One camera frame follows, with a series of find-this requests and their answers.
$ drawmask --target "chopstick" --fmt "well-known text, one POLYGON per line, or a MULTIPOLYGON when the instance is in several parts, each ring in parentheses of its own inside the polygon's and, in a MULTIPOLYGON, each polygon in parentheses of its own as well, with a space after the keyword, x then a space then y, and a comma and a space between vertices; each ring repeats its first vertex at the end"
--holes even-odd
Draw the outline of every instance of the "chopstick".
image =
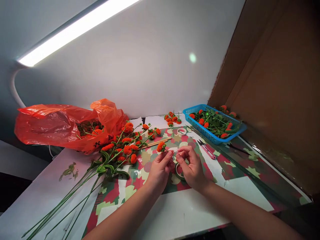
POLYGON ((139 148, 138 150, 141 150, 141 149, 145 149, 145 148, 149 148, 149 147, 158 145, 160 142, 167 142, 167 141, 169 141, 170 139, 172 139, 172 137, 169 137, 169 138, 166 138, 166 139, 162 139, 162 140, 160 140, 160 141, 156 141, 156 142, 150 143, 150 144, 148 144, 148 145, 145 146, 145 147, 139 148))

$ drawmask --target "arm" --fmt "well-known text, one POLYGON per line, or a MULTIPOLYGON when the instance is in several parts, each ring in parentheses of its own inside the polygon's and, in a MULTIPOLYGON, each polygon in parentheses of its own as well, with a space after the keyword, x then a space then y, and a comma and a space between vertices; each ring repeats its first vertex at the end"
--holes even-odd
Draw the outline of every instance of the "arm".
POLYGON ((130 239, 166 187, 170 164, 172 152, 161 153, 152 162, 146 183, 83 240, 130 239))
POLYGON ((203 174, 201 161, 191 146, 182 147, 178 151, 180 153, 177 154, 177 161, 187 183, 206 197, 249 239, 302 239, 295 230, 271 213, 209 182, 203 174))

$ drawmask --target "patterned tablecloth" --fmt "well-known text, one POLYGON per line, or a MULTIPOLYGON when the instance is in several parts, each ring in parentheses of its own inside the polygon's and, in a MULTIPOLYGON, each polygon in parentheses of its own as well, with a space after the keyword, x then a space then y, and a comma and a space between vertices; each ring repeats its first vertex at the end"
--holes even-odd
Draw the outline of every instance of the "patterned tablecloth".
MULTIPOLYGON (((167 149, 179 148, 181 146, 186 145, 194 147, 196 153, 199 155, 201 159, 205 176, 211 181, 213 181, 214 176, 209 170, 207 164, 205 163, 205 160, 200 152, 199 145, 193 138, 188 137, 187 135, 181 136, 177 134, 177 129, 178 128, 173 128, 174 134, 172 134, 171 129, 162 129, 161 137, 157 137, 154 141, 172 137, 172 139, 167 142, 167 149)), ((237 161, 241 166, 246 168, 249 172, 251 172, 263 183, 265 183, 270 189, 276 192, 280 196, 280 198, 285 199, 287 202, 289 202, 291 206, 297 207, 307 203, 307 200, 292 185, 290 185, 275 170, 273 170, 264 160, 262 160, 260 157, 257 157, 240 138, 234 138, 231 141, 231 143, 233 146, 239 149, 243 149, 250 155, 234 150, 233 148, 227 146, 227 144, 219 145, 217 149, 211 149, 213 150, 213 152, 215 152, 217 161, 222 167, 222 175, 225 180, 243 177, 246 176, 246 174, 242 172, 239 168, 237 168, 233 163, 231 163, 226 157, 220 154, 219 151, 223 151, 229 157, 237 161)), ((119 195, 118 179, 115 179, 113 182, 107 182, 106 179, 104 180, 101 190, 94 204, 94 207, 92 209, 92 213, 88 220, 83 236, 89 233, 97 225, 101 208, 124 203, 144 184, 148 177, 151 163, 158 156, 156 148, 157 146, 153 146, 139 151, 139 155, 137 155, 137 163, 134 166, 131 166, 128 170, 128 173, 130 174, 130 179, 126 182, 124 196, 119 195)), ((176 177, 175 174, 172 174, 170 178, 171 179, 170 181, 168 181, 168 184, 163 194, 190 188, 190 186, 186 182, 181 181, 179 178, 176 177)), ((270 204, 274 208, 274 212, 278 212, 286 208, 286 206, 282 203, 283 201, 281 201, 277 196, 272 194, 272 191, 268 191, 268 189, 261 187, 261 185, 255 181, 253 181, 253 183, 261 191, 264 197, 270 202, 270 204)), ((208 229, 206 231, 194 233, 193 235, 201 234, 207 231, 212 231, 214 229, 222 228, 224 226, 225 225, 222 225, 219 227, 208 229)))

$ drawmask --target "blue plastic basket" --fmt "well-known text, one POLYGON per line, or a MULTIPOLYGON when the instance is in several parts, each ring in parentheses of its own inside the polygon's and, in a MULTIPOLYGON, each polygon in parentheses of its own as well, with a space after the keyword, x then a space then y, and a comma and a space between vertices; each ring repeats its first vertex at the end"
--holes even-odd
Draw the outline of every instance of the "blue plastic basket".
POLYGON ((212 108, 206 104, 199 104, 197 106, 187 108, 187 109, 183 110, 183 113, 186 117, 186 120, 215 145, 219 145, 222 142, 229 142, 231 139, 235 138, 236 136, 238 136, 240 133, 242 133, 244 130, 247 129, 247 126, 244 123, 241 123, 238 120, 236 120, 236 119, 224 114, 223 112, 220 112, 217 109, 212 108), (232 134, 231 136, 229 136, 226 139, 218 138, 213 133, 209 132, 206 128, 201 126, 196 120, 194 120, 193 118, 191 118, 189 116, 190 113, 199 112, 199 110, 201 110, 201 109, 204 111, 211 109, 211 110, 214 110, 215 112, 218 112, 220 115, 223 115, 223 117, 228 118, 229 121, 232 122, 232 128, 238 127, 238 125, 240 124, 239 131, 236 132, 235 134, 232 134))

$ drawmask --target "floral tape roll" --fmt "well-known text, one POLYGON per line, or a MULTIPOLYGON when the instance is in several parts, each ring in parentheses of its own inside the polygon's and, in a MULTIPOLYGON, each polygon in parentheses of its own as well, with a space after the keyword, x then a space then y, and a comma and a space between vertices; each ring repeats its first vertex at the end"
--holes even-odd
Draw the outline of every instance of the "floral tape roll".
POLYGON ((174 168, 174 170, 175 170, 175 172, 176 172, 176 176, 177 176, 180 180, 185 181, 184 176, 182 176, 180 173, 178 173, 178 167, 179 167, 179 166, 180 166, 180 164, 179 164, 179 163, 176 163, 176 166, 175 166, 175 168, 174 168))
POLYGON ((187 130, 185 130, 184 128, 178 128, 177 130, 178 134, 180 134, 181 136, 184 136, 187 134, 187 130))

